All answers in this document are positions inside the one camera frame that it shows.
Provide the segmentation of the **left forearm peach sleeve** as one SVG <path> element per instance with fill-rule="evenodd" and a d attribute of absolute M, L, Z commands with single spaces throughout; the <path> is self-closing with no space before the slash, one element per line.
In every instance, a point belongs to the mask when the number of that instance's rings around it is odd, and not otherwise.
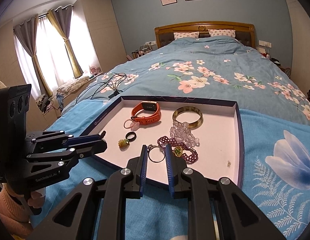
<path fill-rule="evenodd" d="M 7 184 L 3 184 L 0 191 L 0 219 L 16 239 L 25 239 L 33 230 L 30 216 L 9 194 Z"/>

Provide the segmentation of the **left hand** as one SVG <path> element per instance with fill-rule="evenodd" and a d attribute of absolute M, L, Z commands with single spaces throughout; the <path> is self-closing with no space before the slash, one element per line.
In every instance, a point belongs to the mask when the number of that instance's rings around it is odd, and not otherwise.
<path fill-rule="evenodd" d="M 10 187 L 10 185 L 7 183 L 3 184 L 3 188 L 7 191 L 12 200 L 14 200 L 18 204 L 21 205 L 27 204 L 29 207 L 33 207 L 35 209 L 39 209 L 44 205 L 46 195 L 45 188 L 33 191 L 30 193 L 29 196 L 26 197 L 22 194 L 16 194 Z"/>

